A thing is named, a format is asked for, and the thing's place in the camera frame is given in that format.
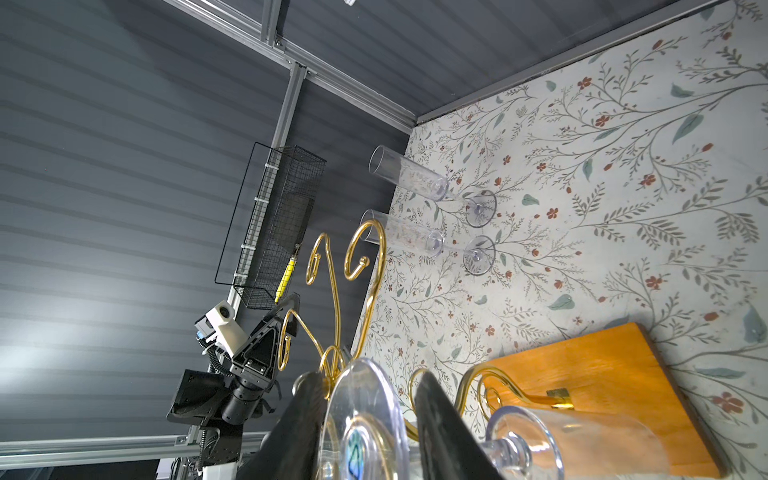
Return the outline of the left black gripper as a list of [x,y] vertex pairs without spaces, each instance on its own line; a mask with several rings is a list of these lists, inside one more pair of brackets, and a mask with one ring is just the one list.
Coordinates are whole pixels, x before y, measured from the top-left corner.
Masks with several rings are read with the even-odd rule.
[[300,294],[296,292],[284,295],[278,301],[273,310],[275,317],[262,320],[251,332],[243,349],[232,359],[230,367],[232,374],[257,388],[263,390],[271,388],[278,372],[277,355],[281,321],[289,311],[293,311],[289,316],[287,334],[297,335],[296,315],[300,310],[300,301]]

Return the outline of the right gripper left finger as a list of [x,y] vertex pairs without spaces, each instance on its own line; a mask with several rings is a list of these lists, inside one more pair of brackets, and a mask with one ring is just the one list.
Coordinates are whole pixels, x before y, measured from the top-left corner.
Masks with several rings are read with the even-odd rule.
[[325,377],[309,373],[260,450],[236,479],[314,479],[327,411]]

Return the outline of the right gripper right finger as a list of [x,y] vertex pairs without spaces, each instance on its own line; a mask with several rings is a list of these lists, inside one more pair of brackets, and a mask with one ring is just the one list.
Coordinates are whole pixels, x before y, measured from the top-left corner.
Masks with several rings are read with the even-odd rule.
[[424,479],[501,479],[431,372],[415,395]]

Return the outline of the clear flute glass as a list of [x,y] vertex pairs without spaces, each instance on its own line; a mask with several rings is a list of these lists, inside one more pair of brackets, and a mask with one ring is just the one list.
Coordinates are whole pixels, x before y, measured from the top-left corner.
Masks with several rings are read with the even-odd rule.
[[[670,472],[660,440],[627,416],[503,406],[484,440],[472,436],[501,479],[664,479]],[[340,374],[315,476],[424,479],[419,442],[407,438],[394,388],[369,359]]]
[[487,225],[497,213],[497,197],[490,190],[470,189],[465,193],[451,193],[448,179],[394,150],[379,145],[371,154],[368,171],[393,185],[428,200],[460,202],[466,222],[473,228]]
[[456,254],[465,270],[473,276],[488,273],[496,260],[496,245],[486,235],[476,236],[464,244],[453,245],[439,230],[371,209],[363,213],[360,225],[371,220],[377,221],[383,228],[388,247],[429,258],[436,258],[442,254]]

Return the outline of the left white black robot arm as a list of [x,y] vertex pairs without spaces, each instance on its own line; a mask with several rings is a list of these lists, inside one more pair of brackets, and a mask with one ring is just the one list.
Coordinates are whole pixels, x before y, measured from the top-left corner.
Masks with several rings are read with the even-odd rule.
[[300,295],[281,299],[246,333],[235,308],[221,301],[195,322],[196,338],[209,370],[187,369],[167,419],[201,432],[196,470],[204,479],[234,479],[241,459],[245,423],[274,409],[265,395],[279,387],[278,347],[282,315],[300,305]]

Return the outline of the orange wooden rack base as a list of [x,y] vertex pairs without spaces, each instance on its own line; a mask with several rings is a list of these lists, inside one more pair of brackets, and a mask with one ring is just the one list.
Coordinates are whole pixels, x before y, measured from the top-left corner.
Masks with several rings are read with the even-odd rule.
[[528,396],[566,390],[577,411],[623,414],[661,441],[674,476],[720,479],[728,468],[649,334],[627,323],[487,361]]

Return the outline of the yellow black striped tool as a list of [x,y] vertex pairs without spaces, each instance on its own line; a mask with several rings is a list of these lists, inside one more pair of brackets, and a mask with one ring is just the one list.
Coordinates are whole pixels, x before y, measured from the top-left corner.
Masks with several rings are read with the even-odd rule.
[[289,262],[288,262],[288,264],[287,264],[287,266],[286,266],[286,268],[285,268],[285,270],[283,272],[283,275],[282,275],[282,277],[280,279],[280,282],[278,284],[278,288],[277,288],[276,294],[275,294],[275,303],[279,303],[280,302],[280,300],[283,298],[283,296],[285,295],[285,293],[286,293],[286,291],[288,289],[288,286],[290,284],[293,272],[295,271],[295,267],[296,267],[296,264],[297,264],[297,261],[298,261],[298,256],[299,256],[300,249],[301,249],[301,244],[297,243],[294,246],[293,253],[292,253],[292,255],[291,255],[290,259],[289,259]]

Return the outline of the floral table mat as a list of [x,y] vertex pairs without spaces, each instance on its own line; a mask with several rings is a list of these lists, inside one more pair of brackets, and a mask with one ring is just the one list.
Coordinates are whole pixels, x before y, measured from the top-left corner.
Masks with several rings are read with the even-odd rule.
[[407,155],[498,200],[475,277],[391,250],[364,353],[400,396],[643,325],[724,453],[767,475],[767,5],[727,1],[419,126]]

